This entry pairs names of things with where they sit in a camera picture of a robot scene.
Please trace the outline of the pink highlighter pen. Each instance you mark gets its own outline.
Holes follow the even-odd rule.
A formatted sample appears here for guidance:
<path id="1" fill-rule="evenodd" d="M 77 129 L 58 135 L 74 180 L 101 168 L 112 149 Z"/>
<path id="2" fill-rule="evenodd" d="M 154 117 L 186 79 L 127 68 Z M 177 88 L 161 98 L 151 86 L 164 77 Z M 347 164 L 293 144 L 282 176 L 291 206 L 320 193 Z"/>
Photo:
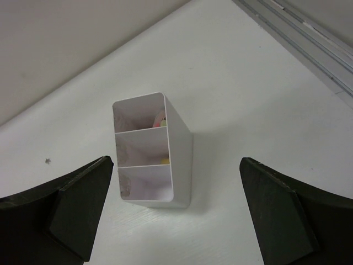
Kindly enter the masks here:
<path id="1" fill-rule="evenodd" d="M 153 128 L 157 128 L 157 127 L 160 127 L 160 122 L 163 120 L 163 119 L 166 119 L 166 114 L 165 114 L 165 110 L 161 110 L 157 116 L 155 117 L 155 120 L 153 122 L 153 125 L 152 127 Z"/>

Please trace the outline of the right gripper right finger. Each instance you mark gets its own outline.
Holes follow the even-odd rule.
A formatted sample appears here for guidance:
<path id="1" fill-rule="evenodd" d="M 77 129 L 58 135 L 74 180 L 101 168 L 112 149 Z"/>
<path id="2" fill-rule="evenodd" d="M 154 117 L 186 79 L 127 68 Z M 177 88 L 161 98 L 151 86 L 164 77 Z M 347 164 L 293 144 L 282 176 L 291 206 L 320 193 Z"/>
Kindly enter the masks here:
<path id="1" fill-rule="evenodd" d="M 264 264 L 352 264 L 352 199 L 250 157 L 239 171 Z"/>

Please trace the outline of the tan yellow eraser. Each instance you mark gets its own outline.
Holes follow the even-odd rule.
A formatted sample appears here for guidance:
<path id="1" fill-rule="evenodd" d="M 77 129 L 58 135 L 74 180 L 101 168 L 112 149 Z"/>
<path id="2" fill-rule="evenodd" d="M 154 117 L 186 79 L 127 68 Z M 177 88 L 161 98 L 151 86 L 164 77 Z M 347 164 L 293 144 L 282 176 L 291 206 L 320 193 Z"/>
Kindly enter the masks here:
<path id="1" fill-rule="evenodd" d="M 162 164 L 162 165 L 168 165 L 168 164 L 170 164 L 169 158 L 163 158 L 163 159 L 161 159 L 161 164 Z"/>

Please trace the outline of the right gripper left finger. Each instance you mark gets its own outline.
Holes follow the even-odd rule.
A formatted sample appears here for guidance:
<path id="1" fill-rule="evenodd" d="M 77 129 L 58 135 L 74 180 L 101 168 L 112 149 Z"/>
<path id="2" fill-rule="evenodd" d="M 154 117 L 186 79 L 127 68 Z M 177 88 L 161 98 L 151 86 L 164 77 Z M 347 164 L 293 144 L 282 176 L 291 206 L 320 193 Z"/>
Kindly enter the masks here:
<path id="1" fill-rule="evenodd" d="M 113 167 L 103 156 L 1 198 L 1 264 L 89 262 Z"/>

